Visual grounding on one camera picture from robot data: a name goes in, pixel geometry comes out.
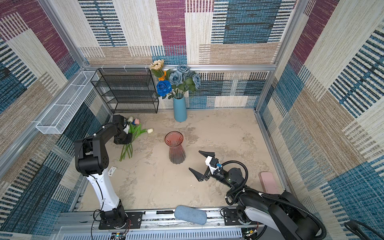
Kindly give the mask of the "dark red glass vase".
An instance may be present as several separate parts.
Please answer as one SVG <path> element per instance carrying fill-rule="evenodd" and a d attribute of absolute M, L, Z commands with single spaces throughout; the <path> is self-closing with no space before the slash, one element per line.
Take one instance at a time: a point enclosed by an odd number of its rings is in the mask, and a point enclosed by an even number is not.
<path fill-rule="evenodd" d="M 169 132 L 165 136 L 165 143 L 169 147 L 169 159 L 173 164 L 181 164 L 186 159 L 183 141 L 184 136 L 178 131 Z"/>

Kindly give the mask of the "teal ceramic vase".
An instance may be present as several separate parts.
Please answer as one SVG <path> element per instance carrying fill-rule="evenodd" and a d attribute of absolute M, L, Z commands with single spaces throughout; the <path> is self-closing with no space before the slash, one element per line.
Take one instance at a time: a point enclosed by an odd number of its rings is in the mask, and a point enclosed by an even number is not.
<path fill-rule="evenodd" d="M 177 122 L 184 122 L 187 120 L 187 104 L 186 98 L 182 97 L 181 99 L 173 98 L 174 106 L 174 118 Z"/>

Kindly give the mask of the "dark blue rose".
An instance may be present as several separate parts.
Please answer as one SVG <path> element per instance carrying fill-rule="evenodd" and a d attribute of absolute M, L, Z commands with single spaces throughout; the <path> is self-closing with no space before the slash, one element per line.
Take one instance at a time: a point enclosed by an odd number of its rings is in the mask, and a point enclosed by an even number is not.
<path fill-rule="evenodd" d="M 172 85 L 169 81 L 159 81 L 157 86 L 157 96 L 162 97 L 162 99 L 165 99 L 168 94 L 172 92 Z"/>

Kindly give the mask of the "orange marigold flower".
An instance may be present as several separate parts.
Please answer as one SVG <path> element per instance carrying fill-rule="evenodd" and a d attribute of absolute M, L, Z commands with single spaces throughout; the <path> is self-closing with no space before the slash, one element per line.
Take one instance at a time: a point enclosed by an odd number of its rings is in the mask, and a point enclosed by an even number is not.
<path fill-rule="evenodd" d="M 167 72 L 163 72 L 163 75 L 159 78 L 159 81 L 165 81 L 167 79 Z"/>

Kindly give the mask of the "light blue rose bunch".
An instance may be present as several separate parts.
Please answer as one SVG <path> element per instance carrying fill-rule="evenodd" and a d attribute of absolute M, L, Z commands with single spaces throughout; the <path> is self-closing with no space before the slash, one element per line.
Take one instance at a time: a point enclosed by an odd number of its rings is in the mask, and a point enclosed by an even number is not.
<path fill-rule="evenodd" d="M 195 92 L 201 87 L 201 76 L 192 71 L 188 65 L 179 65 L 175 71 L 171 71 L 168 77 L 171 84 L 171 92 L 168 99 L 182 99 L 186 92 Z"/>

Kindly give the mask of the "cream sunflower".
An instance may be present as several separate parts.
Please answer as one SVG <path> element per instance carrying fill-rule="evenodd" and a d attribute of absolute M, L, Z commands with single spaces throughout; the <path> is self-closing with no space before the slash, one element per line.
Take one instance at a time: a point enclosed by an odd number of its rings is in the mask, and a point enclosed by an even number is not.
<path fill-rule="evenodd" d="M 155 77 L 160 78 L 163 75 L 163 67 L 165 60 L 155 60 L 150 64 L 150 70 L 154 74 Z"/>

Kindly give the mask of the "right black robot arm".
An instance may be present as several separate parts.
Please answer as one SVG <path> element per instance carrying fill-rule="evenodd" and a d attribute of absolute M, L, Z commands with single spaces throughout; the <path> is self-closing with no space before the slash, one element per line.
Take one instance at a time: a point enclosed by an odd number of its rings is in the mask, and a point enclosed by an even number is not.
<path fill-rule="evenodd" d="M 236 205 L 238 221 L 247 225 L 262 223 L 279 231 L 286 240 L 323 240 L 327 230 L 322 221 L 304 207 L 291 193 L 268 194 L 247 186 L 249 171 L 239 161 L 220 163 L 214 152 L 199 152 L 205 157 L 207 169 L 190 171 L 199 182 L 214 178 L 229 187 L 227 205 Z"/>

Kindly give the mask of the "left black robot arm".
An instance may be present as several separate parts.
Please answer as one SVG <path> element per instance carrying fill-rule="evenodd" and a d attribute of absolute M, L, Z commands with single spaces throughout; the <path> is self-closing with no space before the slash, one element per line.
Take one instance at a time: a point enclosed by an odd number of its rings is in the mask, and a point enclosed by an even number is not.
<path fill-rule="evenodd" d="M 109 156 L 105 144 L 114 139 L 116 145 L 127 145 L 132 134 L 126 133 L 127 120 L 114 115 L 93 135 L 75 141 L 75 168 L 91 183 L 100 203 L 100 222 L 112 228 L 121 228 L 127 215 L 115 193 L 108 173 Z"/>

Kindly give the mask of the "tulip bunch green leaves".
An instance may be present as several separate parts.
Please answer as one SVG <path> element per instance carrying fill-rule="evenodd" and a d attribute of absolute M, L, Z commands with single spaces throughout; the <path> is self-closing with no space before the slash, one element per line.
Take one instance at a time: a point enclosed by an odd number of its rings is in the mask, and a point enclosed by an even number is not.
<path fill-rule="evenodd" d="M 127 126 L 124 128 L 124 132 L 127 134 L 132 135 L 131 142 L 129 144 L 125 144 L 123 146 L 121 156 L 119 161 L 121 162 L 124 160 L 126 157 L 129 159 L 133 156 L 133 141 L 136 140 L 140 135 L 147 133 L 151 134 L 154 129 L 149 128 L 149 129 L 143 129 L 142 124 L 140 123 L 139 119 L 134 119 L 134 117 L 129 117 L 127 119 Z"/>

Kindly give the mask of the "small white paper tag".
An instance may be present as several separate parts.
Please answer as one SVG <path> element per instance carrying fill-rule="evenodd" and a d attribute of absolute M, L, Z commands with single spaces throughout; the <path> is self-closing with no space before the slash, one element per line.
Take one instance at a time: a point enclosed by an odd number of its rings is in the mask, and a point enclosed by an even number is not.
<path fill-rule="evenodd" d="M 114 174 L 116 169 L 117 169 L 116 167 L 110 167 L 110 169 L 108 171 L 108 174 L 109 174 L 110 177 Z"/>

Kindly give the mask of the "blue-grey sponge pad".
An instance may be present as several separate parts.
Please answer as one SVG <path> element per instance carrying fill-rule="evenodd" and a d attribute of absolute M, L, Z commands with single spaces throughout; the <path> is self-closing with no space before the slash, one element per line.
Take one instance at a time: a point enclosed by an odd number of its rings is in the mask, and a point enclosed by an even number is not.
<path fill-rule="evenodd" d="M 207 222 L 207 214 L 205 211 L 187 206 L 177 206 L 174 215 L 178 220 L 197 225 L 204 225 Z"/>

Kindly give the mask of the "pink rectangular pad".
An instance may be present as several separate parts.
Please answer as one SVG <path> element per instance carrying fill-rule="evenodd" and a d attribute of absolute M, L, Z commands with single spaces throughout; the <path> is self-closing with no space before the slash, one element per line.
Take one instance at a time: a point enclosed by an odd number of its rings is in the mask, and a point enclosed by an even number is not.
<path fill-rule="evenodd" d="M 279 188 L 275 178 L 271 172 L 259 173 L 260 182 L 265 193 L 268 194 L 279 194 Z"/>

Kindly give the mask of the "black object bottom right corner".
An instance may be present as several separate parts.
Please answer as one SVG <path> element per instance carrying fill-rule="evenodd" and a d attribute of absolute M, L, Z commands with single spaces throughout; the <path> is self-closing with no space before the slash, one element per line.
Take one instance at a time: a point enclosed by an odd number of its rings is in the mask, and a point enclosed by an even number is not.
<path fill-rule="evenodd" d="M 365 223 L 362 223 L 357 220 L 350 220 L 344 223 L 344 227 L 348 231 L 350 231 L 351 233 L 359 237 L 361 240 L 370 240 L 371 238 L 360 228 L 360 226 L 364 227 L 365 229 L 373 233 L 375 236 L 379 237 L 381 240 L 384 239 L 383 235 L 381 235 L 378 231 L 374 230 L 373 228 L 366 225 Z"/>

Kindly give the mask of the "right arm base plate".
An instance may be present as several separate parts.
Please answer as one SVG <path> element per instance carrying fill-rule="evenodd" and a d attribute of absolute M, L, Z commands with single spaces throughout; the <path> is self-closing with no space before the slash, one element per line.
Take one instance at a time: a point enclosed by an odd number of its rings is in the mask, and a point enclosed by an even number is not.
<path fill-rule="evenodd" d="M 250 222 L 241 220 L 237 209 L 222 208 L 221 216 L 224 218 L 225 226 L 249 225 Z"/>

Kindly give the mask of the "white mesh wall basket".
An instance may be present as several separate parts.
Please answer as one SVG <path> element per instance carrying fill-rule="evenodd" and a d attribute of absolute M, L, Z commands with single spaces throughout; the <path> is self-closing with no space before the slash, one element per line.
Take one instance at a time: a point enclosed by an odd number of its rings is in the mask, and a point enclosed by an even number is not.
<path fill-rule="evenodd" d="M 91 92 L 91 80 L 94 76 L 94 71 L 76 74 L 37 123 L 36 129 L 44 135 L 61 135 Z"/>

